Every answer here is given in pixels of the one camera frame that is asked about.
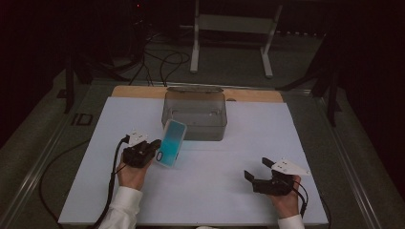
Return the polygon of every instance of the shirt cuff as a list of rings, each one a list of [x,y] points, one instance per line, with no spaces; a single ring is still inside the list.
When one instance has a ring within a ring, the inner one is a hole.
[[[139,203],[142,199],[142,192],[136,189],[119,186],[113,202],[112,208],[127,210],[134,214],[139,212]]]
[[[278,224],[280,229],[304,229],[304,222],[301,215],[278,219]]]

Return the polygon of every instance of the table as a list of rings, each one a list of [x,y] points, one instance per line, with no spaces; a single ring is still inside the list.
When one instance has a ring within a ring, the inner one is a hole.
[[[150,140],[161,137],[164,93],[165,88],[115,88],[97,123],[59,223],[96,221],[105,203],[119,140],[134,123],[138,130],[148,133]],[[262,157],[278,161],[284,156],[309,168],[287,104],[278,92],[225,89],[224,94],[227,100],[237,100],[226,102],[228,124],[224,139],[184,141],[174,168],[153,163],[142,189],[138,225],[277,224],[270,200],[252,192],[244,170],[256,178],[270,179],[271,172],[261,163]],[[304,223],[328,223],[313,177],[303,177],[302,184],[309,192]]]

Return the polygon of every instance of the storage box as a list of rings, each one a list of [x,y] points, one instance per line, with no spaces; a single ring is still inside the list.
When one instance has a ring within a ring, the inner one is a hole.
[[[174,119],[187,125],[184,140],[220,141],[227,124],[222,90],[169,88],[161,123]]]

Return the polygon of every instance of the white sleeve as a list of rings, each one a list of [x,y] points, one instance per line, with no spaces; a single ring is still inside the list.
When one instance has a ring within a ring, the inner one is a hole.
[[[133,229],[137,223],[136,214],[139,212],[139,202],[142,192],[119,186],[110,209],[99,229]]]
[[[304,223],[301,215],[285,219],[278,219],[278,224],[280,229],[304,229]]]

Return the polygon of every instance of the dark floor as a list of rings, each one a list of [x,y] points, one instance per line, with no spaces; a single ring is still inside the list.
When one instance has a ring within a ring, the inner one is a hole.
[[[152,42],[147,52],[164,58],[170,49],[191,54],[189,40],[176,44]],[[203,41],[199,72],[189,72],[189,62],[169,75],[169,85],[206,84],[273,90],[303,76],[322,40],[305,36],[278,36],[270,49],[274,77],[266,79],[258,43],[249,46]],[[181,61],[178,54],[167,59]],[[161,86],[161,61],[146,55],[155,86]],[[139,66],[123,73],[132,78]],[[176,65],[164,64],[163,77]],[[53,158],[63,154],[47,169],[42,179],[43,197],[56,216],[75,178],[105,99],[118,84],[99,73],[92,85],[75,84],[75,106],[63,114],[65,101],[56,98],[64,87],[63,73],[54,87],[13,134],[0,154],[0,228],[56,228],[40,201],[39,178]],[[134,85],[147,85],[143,69]],[[405,228],[405,204],[387,176],[373,145],[355,117],[343,90],[338,92],[336,128],[325,118],[322,98],[312,98],[313,82],[283,92],[305,150],[319,192],[331,214],[331,228]],[[91,125],[72,125],[74,114],[93,115]],[[65,228],[85,226],[64,225]]]

